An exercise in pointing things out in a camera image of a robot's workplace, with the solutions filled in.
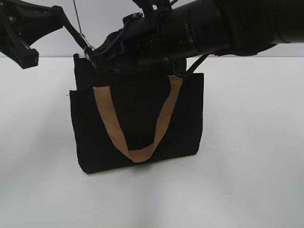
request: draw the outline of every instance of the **black fabric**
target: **black fabric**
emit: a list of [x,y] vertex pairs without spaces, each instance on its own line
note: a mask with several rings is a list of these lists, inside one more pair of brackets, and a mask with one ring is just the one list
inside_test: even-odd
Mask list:
[[[153,143],[156,120],[170,93],[167,72],[155,69],[129,77],[113,72],[109,78],[95,74],[86,59],[75,55],[74,60],[77,91],[70,92],[71,115],[81,168],[90,174],[137,165],[114,147],[97,109],[93,86],[111,85],[113,103],[128,147],[142,149]],[[168,131],[145,163],[197,153],[202,135],[203,85],[203,74],[184,79]]]

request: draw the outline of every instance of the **black tote bag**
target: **black tote bag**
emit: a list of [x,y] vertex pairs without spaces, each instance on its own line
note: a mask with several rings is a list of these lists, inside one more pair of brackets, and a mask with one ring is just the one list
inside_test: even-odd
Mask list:
[[70,91],[78,162],[88,174],[195,155],[200,146],[204,75],[166,69],[97,75],[74,55]]

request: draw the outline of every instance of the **white table surface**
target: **white table surface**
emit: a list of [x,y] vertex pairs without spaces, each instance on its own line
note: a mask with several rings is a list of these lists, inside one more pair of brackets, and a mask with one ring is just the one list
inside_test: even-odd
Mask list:
[[0,58],[0,227],[303,228],[304,58],[209,58],[197,71],[197,156],[86,175],[73,60],[23,71]]

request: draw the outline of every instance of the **black robotic arm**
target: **black robotic arm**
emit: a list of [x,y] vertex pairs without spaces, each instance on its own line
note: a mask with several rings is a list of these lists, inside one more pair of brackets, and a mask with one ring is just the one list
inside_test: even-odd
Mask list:
[[251,56],[279,43],[304,42],[302,0],[196,0],[175,9],[169,0],[133,1],[144,15],[125,17],[124,28],[92,50],[61,7],[0,0],[0,52],[23,69],[37,66],[38,52],[30,45],[65,26],[101,73],[173,66],[199,55]]

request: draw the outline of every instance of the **tan handle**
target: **tan handle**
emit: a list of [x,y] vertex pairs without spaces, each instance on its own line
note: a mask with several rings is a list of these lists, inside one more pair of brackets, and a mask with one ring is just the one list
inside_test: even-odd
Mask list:
[[169,79],[171,84],[171,91],[162,106],[160,115],[156,122],[154,143],[141,150],[135,151],[130,151],[128,149],[124,133],[120,127],[116,115],[110,86],[94,87],[95,100],[100,116],[105,124],[105,128],[114,146],[133,162],[145,162],[146,160],[150,159],[158,144],[161,142],[162,138],[168,130],[171,116],[183,83],[183,79],[177,76],[169,76]]

